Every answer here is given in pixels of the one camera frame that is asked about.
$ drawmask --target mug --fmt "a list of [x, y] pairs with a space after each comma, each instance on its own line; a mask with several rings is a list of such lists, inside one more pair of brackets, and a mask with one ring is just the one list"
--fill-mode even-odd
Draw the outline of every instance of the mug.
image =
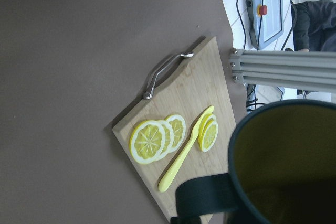
[[180, 185], [171, 224], [216, 212], [234, 224], [336, 222], [336, 105], [287, 100], [250, 113], [232, 133], [228, 167]]

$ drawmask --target dark jacket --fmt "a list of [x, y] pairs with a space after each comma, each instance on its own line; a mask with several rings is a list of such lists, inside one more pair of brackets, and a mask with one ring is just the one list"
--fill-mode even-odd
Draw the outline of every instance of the dark jacket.
[[295, 5], [297, 22], [293, 29], [295, 51], [336, 51], [336, 3], [307, 1]]

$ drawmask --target cutting board handle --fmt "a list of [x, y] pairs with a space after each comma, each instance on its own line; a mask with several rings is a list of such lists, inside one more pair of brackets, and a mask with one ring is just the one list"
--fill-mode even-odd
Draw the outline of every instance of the cutting board handle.
[[143, 94], [143, 98], [145, 100], [152, 99], [154, 95], [154, 88], [155, 88], [155, 83], [156, 80], [159, 76], [160, 73], [162, 73], [164, 70], [166, 70], [177, 58], [182, 57], [184, 59], [192, 58], [194, 56], [193, 52], [189, 52], [187, 54], [179, 54], [179, 55], [174, 55], [171, 58], [169, 58], [163, 65], [161, 65], [158, 69], [154, 71], [152, 79], [148, 82], [147, 89], [145, 93]]

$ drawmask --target lemon slice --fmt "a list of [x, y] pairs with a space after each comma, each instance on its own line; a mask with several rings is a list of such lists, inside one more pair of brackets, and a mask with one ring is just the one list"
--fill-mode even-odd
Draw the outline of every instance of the lemon slice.
[[174, 142], [169, 152], [174, 152], [180, 147], [183, 142], [186, 131], [185, 120], [181, 115], [178, 114], [170, 115], [166, 117], [165, 120], [169, 122], [173, 128]]
[[165, 144], [165, 131], [155, 120], [140, 123], [130, 138], [130, 152], [135, 161], [149, 164], [159, 157]]
[[205, 127], [203, 134], [198, 139], [198, 143], [200, 144], [200, 148], [202, 152], [207, 152], [214, 145], [216, 138], [218, 135], [218, 123], [217, 121], [210, 119]]
[[169, 122], [165, 120], [159, 120], [158, 122], [161, 123], [161, 125], [163, 126], [165, 137], [166, 137], [163, 150], [157, 159], [157, 160], [160, 160], [160, 159], [163, 159], [169, 153], [169, 150], [174, 143], [174, 131], [173, 131], [173, 127], [171, 126]]
[[201, 124], [199, 125], [200, 126], [199, 130], [198, 130], [198, 135], [199, 136], [202, 136], [206, 123], [211, 119], [214, 120], [214, 121], [217, 121], [217, 118], [214, 114], [207, 114], [207, 115], [204, 116], [204, 118], [201, 121]]

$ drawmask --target black cable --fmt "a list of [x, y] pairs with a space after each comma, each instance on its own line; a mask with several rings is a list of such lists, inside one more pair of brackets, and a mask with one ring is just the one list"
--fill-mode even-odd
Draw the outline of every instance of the black cable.
[[266, 103], [262, 103], [262, 102], [253, 103], [249, 107], [251, 107], [251, 106], [257, 106], [257, 105], [266, 105]]
[[238, 8], [238, 0], [236, 0], [236, 8], [237, 8], [237, 13], [238, 13], [238, 16], [239, 16], [239, 19], [240, 19], [240, 23], [242, 24], [241, 26], [243, 27], [243, 32], [244, 32], [243, 49], [245, 49], [245, 46], [246, 46], [246, 31], [245, 31], [245, 26], [244, 26], [244, 23], [243, 23], [243, 19], [241, 18], [241, 14], [240, 14], [240, 11], [239, 11], [239, 8]]
[[249, 98], [252, 95], [252, 93], [255, 89], [256, 89], [256, 85], [253, 86], [253, 89], [252, 89], [251, 93], [247, 96], [247, 98]]
[[254, 98], [255, 98], [256, 97], [256, 89], [254, 89], [253, 93], [254, 93]]
[[249, 104], [254, 103], [254, 102], [257, 102], [258, 100], [259, 100], [259, 99], [256, 98], [256, 99], [253, 99], [253, 100], [251, 100], [251, 101], [247, 101], [247, 102], [246, 102], [246, 106], [249, 107], [249, 106], [250, 106]]
[[294, 4], [294, 2], [293, 2], [292, 0], [290, 1], [290, 5], [293, 7], [293, 11], [294, 11], [294, 20], [293, 20], [292, 27], [290, 28], [289, 33], [288, 33], [288, 35], [287, 35], [287, 37], [286, 37], [286, 39], [285, 39], [285, 43], [283, 44], [283, 46], [282, 46], [282, 48], [281, 48], [281, 51], [283, 51], [283, 49], [284, 49], [285, 46], [286, 46], [286, 43], [287, 43], [287, 41], [288, 41], [288, 39], [289, 39], [290, 34], [292, 33], [292, 31], [293, 31], [293, 29], [294, 29], [294, 26], [295, 26], [295, 24], [296, 24], [296, 19], [297, 19], [297, 16], [298, 16], [298, 13], [297, 13], [295, 4]]
[[260, 34], [261, 34], [261, 23], [262, 23], [262, 15], [260, 17], [260, 23], [259, 23], [259, 31], [258, 31], [258, 42], [257, 42], [257, 50], [259, 50], [259, 43], [260, 43]]

